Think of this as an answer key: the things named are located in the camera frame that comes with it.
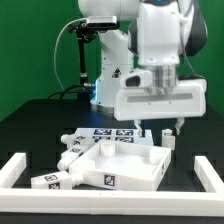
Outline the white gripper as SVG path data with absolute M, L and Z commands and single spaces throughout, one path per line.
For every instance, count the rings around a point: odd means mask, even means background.
M 204 79 L 181 80 L 170 93 L 152 94 L 145 88 L 121 89 L 116 95 L 114 116 L 134 120 L 139 137 L 144 137 L 141 120 L 177 118 L 179 135 L 186 117 L 200 117 L 206 112 Z

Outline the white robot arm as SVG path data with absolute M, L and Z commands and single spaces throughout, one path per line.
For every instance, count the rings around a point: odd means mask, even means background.
M 78 0 L 85 27 L 99 33 L 101 75 L 91 106 L 119 121 L 173 118 L 180 132 L 187 117 L 206 111 L 205 80 L 179 78 L 181 57 L 205 45 L 199 0 Z

